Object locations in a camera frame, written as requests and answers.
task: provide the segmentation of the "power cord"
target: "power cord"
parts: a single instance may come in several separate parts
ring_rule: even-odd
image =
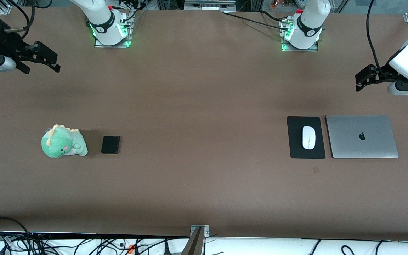
[[[317,249],[317,246],[319,245],[319,243],[320,243],[321,241],[322,241],[322,239],[317,240],[317,243],[314,245],[313,250],[311,251],[311,253],[310,253],[309,255],[313,255],[313,254],[314,254],[314,252],[315,252],[316,249]]]
[[[36,8],[46,9],[46,8],[50,7],[52,3],[53,3],[53,0],[50,0],[50,3],[48,3],[46,6],[38,6],[38,5],[36,5]]]
[[[378,254],[379,254],[379,247],[380,247],[380,245],[382,244],[382,242],[384,242],[384,241],[382,240],[382,241],[380,241],[380,242],[376,245],[376,247],[375,247],[375,255],[378,255]],[[345,253],[345,249],[350,250],[350,254]],[[341,246],[341,253],[344,254],[344,255],[355,255],[355,253],[353,253],[353,250],[352,250],[349,246],[347,246],[347,245]]]
[[[29,20],[29,23],[27,24],[26,27],[24,27],[24,34],[21,36],[21,39],[24,39],[28,33],[29,33],[29,28],[34,22],[34,15],[35,15],[35,4],[34,1],[31,3],[31,19]]]
[[[165,239],[165,255],[171,255],[170,246],[168,245],[168,239]]]
[[[379,253],[379,247],[380,247],[380,245],[381,245],[383,242],[384,242],[383,240],[380,241],[380,242],[377,244],[377,246],[375,247],[375,255],[378,255],[378,253]]]
[[[274,21],[282,21],[282,19],[285,19],[285,18],[287,18],[288,16],[285,16],[285,17],[282,17],[282,18],[275,18],[274,16],[271,16],[270,15],[270,13],[268,13],[267,11],[265,11],[265,10],[260,10],[259,11],[260,13],[264,13],[265,15],[267,15],[270,19],[273,19]]]
[[[251,21],[251,22],[254,22],[254,23],[257,23],[257,24],[261,24],[261,25],[264,25],[264,26],[273,27],[273,28],[276,28],[276,29],[279,29],[279,30],[288,30],[287,28],[282,28],[282,27],[273,26],[273,25],[270,25],[270,24],[265,24],[265,23],[262,23],[262,22],[259,22],[259,21],[253,21],[252,19],[247,19],[247,18],[244,18],[244,17],[240,17],[240,16],[234,15],[234,14],[232,14],[232,13],[224,12],[223,14],[226,14],[226,15],[229,15],[229,16],[233,16],[233,17],[236,17],[236,18],[239,18],[239,19],[244,19],[244,20],[246,20],[246,21]]]
[[[345,253],[345,251],[344,251],[345,248],[347,248],[348,250],[350,250],[351,255],[355,255],[355,253],[353,253],[353,250],[352,250],[350,247],[348,247],[347,245],[341,246],[341,253],[342,253],[342,254],[344,254],[344,255],[349,255],[349,254]]]
[[[386,76],[384,72],[380,69],[379,60],[377,59],[377,54],[375,53],[374,45],[373,42],[371,41],[371,35],[369,34],[369,16],[371,15],[371,9],[374,4],[374,1],[375,0],[371,0],[371,3],[369,4],[368,8],[368,14],[366,15],[366,37],[368,37],[369,46],[371,47],[371,51],[373,52],[374,61],[377,66],[377,69],[383,76]]]
[[[133,18],[133,16],[135,16],[135,14],[137,13],[138,10],[139,9],[136,9],[135,12],[130,17],[128,17],[127,19],[123,19],[122,22],[129,21],[131,18]]]
[[[164,243],[164,242],[168,242],[168,241],[171,241],[171,240],[175,240],[175,239],[182,239],[182,238],[184,238],[184,237],[169,238],[169,239],[165,239],[164,241],[157,242],[157,243],[155,243],[155,244],[153,244],[153,245],[147,247],[147,248],[146,248],[145,250],[143,250],[142,252],[140,252],[140,255],[143,254],[146,250],[149,252],[149,250],[150,250],[152,247],[155,247],[155,246],[157,246],[157,245],[159,245],[159,244],[162,244],[162,243]]]
[[[28,15],[26,14],[26,12],[20,6],[18,6],[18,4],[16,4],[13,0],[8,0],[8,2],[11,5],[15,6],[21,12],[21,14],[23,14],[24,18],[26,19],[26,25],[28,25],[29,24],[29,18],[28,18]]]

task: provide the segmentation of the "green dinosaur plush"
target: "green dinosaur plush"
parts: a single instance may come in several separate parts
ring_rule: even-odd
[[[55,125],[42,137],[42,150],[50,158],[63,155],[86,155],[87,147],[78,129]]]

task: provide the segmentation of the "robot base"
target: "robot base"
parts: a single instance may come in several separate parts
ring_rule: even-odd
[[[133,35],[133,25],[134,25],[133,23],[135,21],[135,17],[133,13],[134,13],[134,10],[130,10],[130,13],[128,15],[126,13],[122,13],[122,16],[121,16],[122,19],[127,19],[127,17],[133,16],[130,20],[124,23],[120,23],[122,26],[126,27],[126,28],[121,28],[121,30],[124,34],[128,34],[127,37],[125,37],[118,44],[115,44],[115,45],[103,45],[101,42],[97,40],[97,38],[95,38],[94,48],[130,48],[131,37]]]
[[[287,29],[291,29],[292,24],[293,24],[292,16],[289,16],[288,18],[283,19],[282,21],[279,22],[280,27],[284,27],[284,28],[287,28]],[[305,49],[305,50],[293,47],[290,44],[290,42],[288,42],[285,39],[286,34],[288,32],[289,31],[280,30],[281,50],[282,51],[305,51],[305,52],[317,52],[317,51],[319,51],[319,45],[317,44],[317,42],[315,42],[311,48],[308,48],[308,49]]]

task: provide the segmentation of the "mounting plate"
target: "mounting plate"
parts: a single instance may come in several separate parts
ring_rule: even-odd
[[[203,227],[204,228],[204,232],[205,235],[204,237],[209,237],[210,236],[210,225],[191,225],[190,228],[190,236],[193,234],[193,232],[199,228],[199,227]]]

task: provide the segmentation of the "cable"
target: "cable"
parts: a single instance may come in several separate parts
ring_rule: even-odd
[[[285,19],[285,18],[288,17],[288,16],[285,16],[285,17],[283,17],[283,18],[277,19],[277,18],[275,18],[274,16],[271,16],[270,13],[268,13],[268,12],[265,11],[265,10],[260,10],[259,12],[260,12],[260,13],[264,13],[265,15],[267,15],[270,19],[273,19],[274,21],[281,21],[282,19]]]
[[[9,2],[11,5],[15,6],[19,11],[21,11],[21,13],[23,14],[24,18],[26,19],[26,25],[28,25],[28,24],[29,24],[29,18],[28,18],[28,15],[26,14],[26,12],[25,12],[20,6],[18,6],[18,4],[16,4],[13,0],[8,0],[8,2]]]
[[[168,244],[168,239],[165,239],[165,253],[164,255],[171,255],[170,246]]]
[[[314,245],[313,250],[311,251],[310,255],[313,255],[313,254],[314,254],[314,252],[315,252],[316,249],[317,249],[317,246],[319,245],[319,243],[320,243],[321,241],[322,241],[322,239],[317,240],[317,243]]]
[[[50,0],[50,3],[48,3],[46,6],[38,6],[38,5],[36,5],[36,8],[46,9],[46,8],[50,7],[52,3],[53,3],[53,0]]]
[[[136,249],[138,249],[139,247],[143,247],[143,246],[146,246],[146,247],[147,247],[145,250],[147,250],[147,255],[149,255],[149,253],[150,253],[150,251],[149,251],[149,245],[140,245],[140,246],[137,246]]]
[[[19,222],[19,221],[16,220],[16,219],[12,219],[12,218],[9,218],[9,217],[0,217],[0,220],[13,221],[13,222],[17,223],[18,226],[20,226],[20,227],[24,230],[24,232],[26,232],[26,234],[28,233],[28,230],[26,229],[26,227],[25,227],[23,224],[21,224],[21,222]]]
[[[154,247],[154,246],[157,246],[157,245],[162,244],[162,243],[164,243],[164,242],[168,242],[168,241],[175,240],[175,239],[182,239],[182,238],[183,238],[183,237],[175,237],[175,238],[165,239],[165,240],[163,240],[163,241],[161,241],[161,242],[157,242],[156,244],[153,244],[153,245],[149,246],[147,249],[145,249],[145,250],[143,250],[142,252],[140,252],[140,255],[143,254],[146,250],[148,251],[150,248],[152,248],[152,247]]]
[[[127,19],[123,19],[122,22],[129,21],[131,18],[133,18],[133,16],[135,16],[135,14],[136,14],[136,12],[137,12],[138,10],[139,10],[139,9],[136,9],[135,12],[134,12],[130,17],[128,17]]]
[[[369,34],[369,15],[371,15],[371,9],[374,4],[374,1],[375,0],[371,0],[371,3],[369,4],[368,8],[368,14],[366,15],[366,36],[368,37],[369,46],[371,47],[371,51],[373,52],[374,61],[377,66],[377,69],[383,76],[385,76],[384,72],[380,69],[379,60],[377,59],[377,54],[375,53],[373,42],[371,41],[371,35]]]
[[[85,244],[85,243],[86,243],[85,241],[86,241],[86,240],[83,240],[83,241],[81,241],[81,242],[77,245],[77,247],[75,248],[75,250],[74,250],[74,252],[73,252],[73,255],[76,255],[76,253],[77,253],[77,251],[78,251],[78,248],[80,247],[80,245]]]
[[[29,20],[29,23],[24,27],[24,34],[21,36],[21,39],[24,39],[28,33],[29,33],[29,28],[34,22],[34,15],[35,15],[35,4],[34,1],[31,3],[31,19]]]
[[[257,24],[261,24],[261,25],[264,25],[264,26],[273,27],[273,28],[276,28],[276,29],[279,29],[279,30],[288,30],[287,28],[272,26],[272,25],[265,24],[265,23],[262,23],[262,22],[259,22],[259,21],[253,21],[252,19],[247,19],[247,18],[240,17],[240,16],[237,16],[237,15],[234,15],[234,14],[231,14],[231,13],[227,13],[227,12],[224,12],[223,14],[226,14],[226,15],[229,15],[229,16],[233,16],[233,17],[236,17],[236,18],[239,18],[239,19],[244,19],[244,20],[246,20],[246,21],[251,21],[251,22],[254,22],[254,23],[257,23]]]
[[[375,247],[375,255],[378,255],[379,247],[380,247],[380,245],[381,245],[383,242],[384,242],[383,240],[380,241],[380,242],[377,244],[377,246]]]
[[[347,248],[348,250],[350,250],[350,252],[352,253],[352,255],[355,255],[355,253],[353,253],[353,250],[352,250],[350,247],[348,247],[347,245],[341,246],[341,253],[342,253],[342,254],[344,254],[344,255],[349,255],[349,254],[345,253],[345,251],[344,251],[345,248]]]

